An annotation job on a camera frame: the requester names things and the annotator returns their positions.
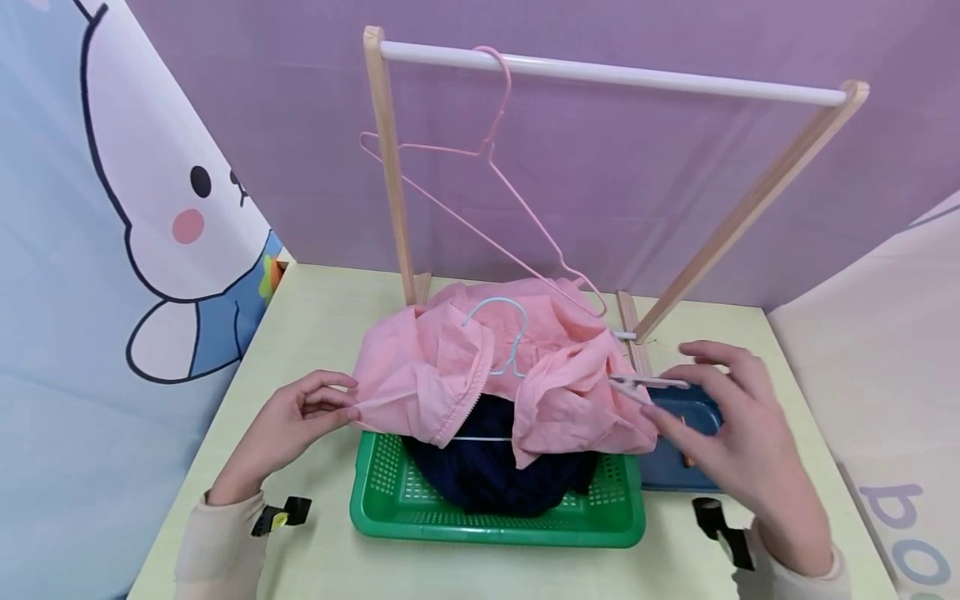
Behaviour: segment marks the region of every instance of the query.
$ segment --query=bunny eye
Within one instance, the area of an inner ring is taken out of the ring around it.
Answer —
[[[210,190],[212,189],[210,185],[210,175],[206,172],[205,168],[198,165],[190,169],[190,185],[193,186],[193,191],[201,198],[206,198],[210,195]]]

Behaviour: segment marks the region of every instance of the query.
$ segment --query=pink cheek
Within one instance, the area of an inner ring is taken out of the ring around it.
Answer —
[[[204,216],[196,208],[189,208],[174,218],[174,239],[181,244],[193,244],[204,232]]]

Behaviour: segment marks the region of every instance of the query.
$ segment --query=wooden clothes rack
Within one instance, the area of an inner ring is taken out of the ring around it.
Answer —
[[[393,219],[396,256],[399,260],[403,296],[407,304],[426,301],[430,289],[430,274],[415,276],[407,229],[407,210],[403,200],[403,181],[396,139],[394,101],[390,91],[388,60],[420,62],[462,68],[499,70],[500,65],[491,55],[457,48],[425,46],[394,42],[385,39],[383,29],[368,25],[363,34],[367,58],[367,75],[373,98],[373,112],[380,139],[380,157],[387,183],[387,198]],[[574,62],[569,60],[539,59],[503,55],[512,73],[553,77],[568,80],[606,84],[633,85],[672,89],[691,93],[755,98],[781,102],[818,105],[822,108],[801,129],[793,143],[760,176],[754,186],[733,208],[720,227],[697,251],[673,282],[647,311],[637,317],[633,297],[624,291],[616,293],[620,320],[624,329],[636,334],[635,340],[626,340],[630,360],[641,374],[651,374],[643,343],[684,296],[713,267],[740,236],[756,221],[770,203],[796,178],[817,153],[840,131],[863,105],[870,87],[859,81],[848,81],[842,89],[822,89],[798,85],[771,84],[686,73],[652,71],[632,67]]]

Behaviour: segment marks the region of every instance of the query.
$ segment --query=light blue backdrop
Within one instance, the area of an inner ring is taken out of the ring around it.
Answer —
[[[157,298],[84,133],[71,2],[0,4],[0,596],[132,583],[236,363],[160,385],[128,367]]]

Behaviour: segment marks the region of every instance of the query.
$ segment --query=cartoon bunny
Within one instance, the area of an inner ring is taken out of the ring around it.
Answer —
[[[180,383],[237,361],[278,282],[280,243],[122,0],[74,0],[94,167],[158,298],[127,362]]]

